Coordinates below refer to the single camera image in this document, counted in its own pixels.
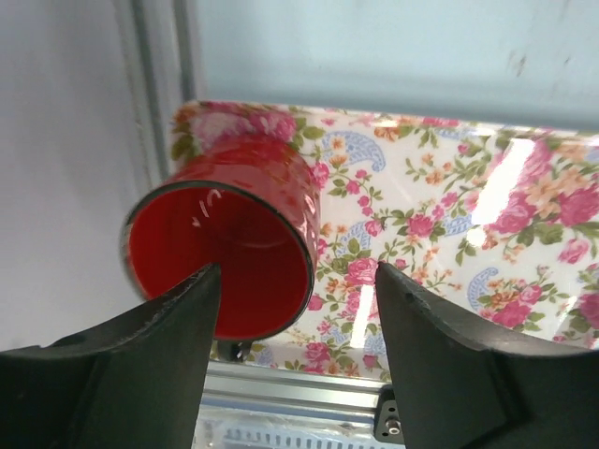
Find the red mug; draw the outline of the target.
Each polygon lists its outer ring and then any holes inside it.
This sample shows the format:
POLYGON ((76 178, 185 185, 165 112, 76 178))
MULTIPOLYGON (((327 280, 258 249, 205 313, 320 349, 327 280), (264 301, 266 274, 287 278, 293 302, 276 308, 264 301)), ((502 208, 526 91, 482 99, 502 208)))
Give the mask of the red mug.
POLYGON ((319 189, 288 143, 266 135, 221 138, 129 212, 125 271, 152 300, 218 265, 217 354, 240 362, 253 343, 288 329, 306 310, 319 223, 319 189))

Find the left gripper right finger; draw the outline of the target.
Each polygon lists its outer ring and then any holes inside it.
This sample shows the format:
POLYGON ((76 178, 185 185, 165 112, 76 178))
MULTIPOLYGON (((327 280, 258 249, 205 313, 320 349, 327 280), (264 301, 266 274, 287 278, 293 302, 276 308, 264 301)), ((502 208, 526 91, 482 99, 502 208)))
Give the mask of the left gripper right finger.
POLYGON ((409 448, 594 448, 598 354, 496 325, 387 263, 375 294, 409 448))

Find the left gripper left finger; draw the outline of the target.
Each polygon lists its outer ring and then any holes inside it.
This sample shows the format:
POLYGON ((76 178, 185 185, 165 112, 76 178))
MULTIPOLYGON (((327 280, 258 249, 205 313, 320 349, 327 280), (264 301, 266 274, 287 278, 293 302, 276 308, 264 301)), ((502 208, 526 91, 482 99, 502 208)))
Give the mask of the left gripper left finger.
POLYGON ((5 448, 188 448, 221 297, 208 265, 50 346, 1 354, 5 448))

